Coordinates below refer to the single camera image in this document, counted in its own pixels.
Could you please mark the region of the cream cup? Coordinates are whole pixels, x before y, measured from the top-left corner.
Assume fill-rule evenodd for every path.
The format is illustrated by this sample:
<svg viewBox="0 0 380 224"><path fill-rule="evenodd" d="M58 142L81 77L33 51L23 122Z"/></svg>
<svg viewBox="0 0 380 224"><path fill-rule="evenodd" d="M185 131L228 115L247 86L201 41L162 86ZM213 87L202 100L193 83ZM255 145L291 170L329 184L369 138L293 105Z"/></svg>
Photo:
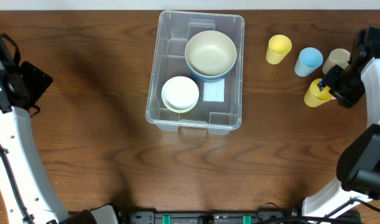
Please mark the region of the cream cup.
<svg viewBox="0 0 380 224"><path fill-rule="evenodd" d="M350 52L345 49L332 50L322 67L323 74L326 75L335 65L345 69L349 65L350 55Z"/></svg>

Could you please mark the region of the light blue cup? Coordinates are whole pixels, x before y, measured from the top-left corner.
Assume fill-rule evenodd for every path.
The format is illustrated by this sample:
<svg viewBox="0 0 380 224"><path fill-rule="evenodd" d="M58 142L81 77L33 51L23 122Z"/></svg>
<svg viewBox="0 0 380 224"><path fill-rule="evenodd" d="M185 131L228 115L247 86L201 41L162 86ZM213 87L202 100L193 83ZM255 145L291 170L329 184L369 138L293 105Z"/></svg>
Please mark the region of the light blue cup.
<svg viewBox="0 0 380 224"><path fill-rule="evenodd" d="M300 77L309 76L323 63L322 53L313 47L304 48L296 61L294 72Z"/></svg>

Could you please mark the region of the yellow cup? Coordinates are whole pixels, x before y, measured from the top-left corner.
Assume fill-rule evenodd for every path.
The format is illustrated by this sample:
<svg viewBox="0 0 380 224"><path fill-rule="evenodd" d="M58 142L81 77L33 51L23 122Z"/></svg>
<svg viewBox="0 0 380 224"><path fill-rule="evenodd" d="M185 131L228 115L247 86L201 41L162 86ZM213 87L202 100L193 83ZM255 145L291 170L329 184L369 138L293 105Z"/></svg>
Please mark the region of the yellow cup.
<svg viewBox="0 0 380 224"><path fill-rule="evenodd" d="M330 94L330 87L326 86L325 88L320 89L319 84L321 82L321 78L314 80L311 82L308 90L304 95L304 103L311 107L318 107L328 101L330 101L333 96Z"/></svg>
<svg viewBox="0 0 380 224"><path fill-rule="evenodd" d="M268 42L266 60L270 64L277 65L285 58L291 49L292 42L287 36L281 34L274 35Z"/></svg>

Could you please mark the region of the cream large bowl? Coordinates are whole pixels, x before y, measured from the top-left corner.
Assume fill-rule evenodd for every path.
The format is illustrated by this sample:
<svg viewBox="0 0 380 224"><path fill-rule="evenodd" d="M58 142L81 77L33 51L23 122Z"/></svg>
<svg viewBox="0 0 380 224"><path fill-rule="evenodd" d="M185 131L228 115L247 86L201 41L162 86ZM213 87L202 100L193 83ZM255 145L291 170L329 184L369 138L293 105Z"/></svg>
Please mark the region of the cream large bowl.
<svg viewBox="0 0 380 224"><path fill-rule="evenodd" d="M226 73L237 59L234 42L224 33L206 30L195 34L186 44L185 61L205 76Z"/></svg>

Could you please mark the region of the dark blue bowl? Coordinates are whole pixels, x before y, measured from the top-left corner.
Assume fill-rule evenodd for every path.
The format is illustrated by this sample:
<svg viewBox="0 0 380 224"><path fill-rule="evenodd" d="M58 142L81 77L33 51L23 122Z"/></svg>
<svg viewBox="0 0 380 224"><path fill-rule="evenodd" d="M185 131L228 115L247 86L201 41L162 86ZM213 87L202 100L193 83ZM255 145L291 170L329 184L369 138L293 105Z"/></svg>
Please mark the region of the dark blue bowl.
<svg viewBox="0 0 380 224"><path fill-rule="evenodd" d="M187 67L188 67L188 69L192 75L194 75L197 79L202 80L203 82L208 82L208 83L218 82L220 80L225 79L236 67L236 64L234 64L226 73L221 74L221 75L205 76L205 75L201 75L201 74L197 73L196 71L194 71L194 69L191 66L189 66L188 63L186 63L186 65L187 65Z"/></svg>

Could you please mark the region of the yellow small bowl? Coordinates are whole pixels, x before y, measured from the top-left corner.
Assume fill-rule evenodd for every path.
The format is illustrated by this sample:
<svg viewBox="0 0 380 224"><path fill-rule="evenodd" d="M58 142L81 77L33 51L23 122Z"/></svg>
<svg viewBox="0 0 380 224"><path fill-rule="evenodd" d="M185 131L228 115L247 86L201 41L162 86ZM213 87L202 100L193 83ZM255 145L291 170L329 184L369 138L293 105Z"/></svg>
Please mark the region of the yellow small bowl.
<svg viewBox="0 0 380 224"><path fill-rule="evenodd" d="M166 105L166 108L169 109L170 111L173 111L174 113L178 113L178 114L182 114L182 113L188 113L190 110L192 110L196 105L192 105L191 107L189 108L186 108L184 110L176 110L174 109L173 107L170 107L168 105Z"/></svg>

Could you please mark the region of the white small bowl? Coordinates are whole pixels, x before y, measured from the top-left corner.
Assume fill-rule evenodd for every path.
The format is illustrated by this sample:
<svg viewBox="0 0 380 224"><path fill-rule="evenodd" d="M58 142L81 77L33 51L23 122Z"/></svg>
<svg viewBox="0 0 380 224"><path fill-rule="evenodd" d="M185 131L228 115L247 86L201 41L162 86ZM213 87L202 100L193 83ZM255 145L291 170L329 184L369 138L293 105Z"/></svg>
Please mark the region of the white small bowl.
<svg viewBox="0 0 380 224"><path fill-rule="evenodd" d="M196 105L200 92L197 84L184 76L173 77L165 82L162 87L161 97L164 105L176 110L184 110Z"/></svg>

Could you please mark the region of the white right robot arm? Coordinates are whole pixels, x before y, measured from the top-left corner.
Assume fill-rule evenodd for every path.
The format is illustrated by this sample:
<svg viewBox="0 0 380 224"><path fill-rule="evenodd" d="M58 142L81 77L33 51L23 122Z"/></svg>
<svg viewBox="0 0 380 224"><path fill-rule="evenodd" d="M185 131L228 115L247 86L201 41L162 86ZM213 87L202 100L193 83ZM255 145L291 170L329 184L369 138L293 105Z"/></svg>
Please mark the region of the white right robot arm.
<svg viewBox="0 0 380 224"><path fill-rule="evenodd" d="M380 40L356 39L349 66L335 65L320 86L348 108L365 95L368 111L368 127L341 154L336 177L302 202L302 216L327 222L380 199Z"/></svg>

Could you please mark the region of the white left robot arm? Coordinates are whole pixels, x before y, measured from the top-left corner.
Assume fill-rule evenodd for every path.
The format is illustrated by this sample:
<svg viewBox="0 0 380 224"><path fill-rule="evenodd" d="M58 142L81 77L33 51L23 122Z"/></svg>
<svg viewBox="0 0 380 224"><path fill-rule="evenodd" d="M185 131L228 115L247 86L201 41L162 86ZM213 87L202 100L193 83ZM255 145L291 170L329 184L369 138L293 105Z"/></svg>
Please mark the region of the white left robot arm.
<svg viewBox="0 0 380 224"><path fill-rule="evenodd" d="M0 191L9 223L120 223L112 205L70 215L47 177L28 106L52 82L29 62L8 70L0 61Z"/></svg>

